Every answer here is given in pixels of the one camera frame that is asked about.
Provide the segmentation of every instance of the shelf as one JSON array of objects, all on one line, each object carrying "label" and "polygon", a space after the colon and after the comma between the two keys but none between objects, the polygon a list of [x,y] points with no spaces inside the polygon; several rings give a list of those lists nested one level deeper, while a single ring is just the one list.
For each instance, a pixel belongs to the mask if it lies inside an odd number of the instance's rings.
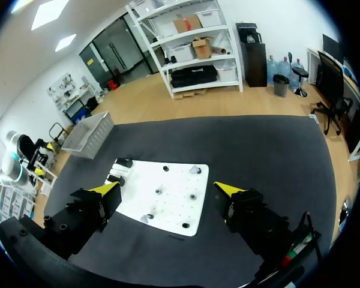
[{"label": "shelf", "polygon": [[161,6],[157,9],[155,9],[151,14],[148,14],[146,16],[142,16],[137,18],[137,21],[142,21],[144,19],[157,16],[158,14],[165,12],[166,10],[169,10],[171,8],[175,8],[176,6],[179,6],[181,4],[185,4],[187,2],[195,2],[194,0],[177,0],[176,2],[170,3],[168,5]]},{"label": "shelf", "polygon": [[234,59],[234,58],[235,58],[235,56],[233,54],[221,55],[221,54],[213,53],[212,57],[210,57],[208,59],[197,59],[196,58],[196,59],[193,59],[191,61],[179,62],[179,63],[174,63],[174,64],[167,64],[167,65],[164,65],[161,69],[164,71],[164,70],[179,68],[179,67],[198,64],[198,63],[204,63],[204,62],[209,62],[209,61],[217,61],[217,60],[225,60],[225,59]]},{"label": "shelf", "polygon": [[172,88],[172,92],[182,92],[182,91],[188,91],[188,90],[194,90],[194,89],[203,89],[203,88],[213,88],[213,87],[224,87],[224,86],[238,86],[239,81],[229,81],[229,82],[222,82],[220,80],[203,83],[203,84],[196,84],[186,87],[178,87],[178,88]]},{"label": "shelf", "polygon": [[164,44],[166,42],[173,41],[173,40],[176,40],[176,39],[180,39],[180,38],[183,38],[183,37],[186,37],[186,36],[191,36],[191,35],[194,35],[194,34],[199,34],[199,33],[204,33],[204,32],[211,32],[211,31],[218,31],[218,30],[225,30],[225,29],[228,29],[227,25],[219,25],[219,26],[211,26],[211,27],[206,27],[206,28],[195,29],[195,30],[191,30],[191,31],[188,31],[188,32],[175,34],[173,36],[170,36],[170,37],[167,37],[167,38],[164,38],[164,39],[160,39],[157,42],[153,42],[151,44],[151,47],[153,48],[153,47],[156,47],[158,45]]}]

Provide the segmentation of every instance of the white pegboard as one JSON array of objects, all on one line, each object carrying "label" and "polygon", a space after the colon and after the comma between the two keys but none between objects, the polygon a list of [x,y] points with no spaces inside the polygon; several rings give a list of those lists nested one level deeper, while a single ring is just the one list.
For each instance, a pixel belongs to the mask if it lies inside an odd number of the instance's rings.
[{"label": "white pegboard", "polygon": [[[201,173],[190,173],[193,166],[200,168]],[[114,164],[110,174],[125,179],[117,212],[168,232],[196,234],[206,193],[208,165],[133,160],[130,169]]]}]

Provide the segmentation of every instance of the computer monitor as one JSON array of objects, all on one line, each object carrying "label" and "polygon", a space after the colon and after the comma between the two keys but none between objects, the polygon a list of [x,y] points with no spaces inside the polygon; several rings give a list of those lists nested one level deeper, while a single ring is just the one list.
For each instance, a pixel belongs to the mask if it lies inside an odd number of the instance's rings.
[{"label": "computer monitor", "polygon": [[334,57],[338,62],[343,64],[344,56],[341,46],[335,40],[323,34],[323,50]]}]

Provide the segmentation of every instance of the door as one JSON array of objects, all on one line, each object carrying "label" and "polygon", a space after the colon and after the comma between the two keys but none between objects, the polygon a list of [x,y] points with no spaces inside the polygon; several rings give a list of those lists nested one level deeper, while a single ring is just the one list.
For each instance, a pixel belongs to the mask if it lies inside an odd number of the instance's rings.
[{"label": "door", "polygon": [[108,26],[93,44],[121,84],[152,74],[124,19]]},{"label": "door", "polygon": [[100,87],[102,89],[108,88],[108,80],[114,79],[114,76],[92,43],[85,47],[80,53],[80,57],[83,59],[93,77],[100,84]]}]

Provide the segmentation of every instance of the red fire extinguisher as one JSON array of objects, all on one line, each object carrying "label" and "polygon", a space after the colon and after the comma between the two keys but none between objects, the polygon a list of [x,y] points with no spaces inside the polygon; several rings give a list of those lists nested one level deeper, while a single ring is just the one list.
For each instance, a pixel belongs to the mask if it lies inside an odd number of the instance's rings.
[{"label": "red fire extinguisher", "polygon": [[113,80],[108,80],[108,85],[111,90],[116,90],[119,88]]}]

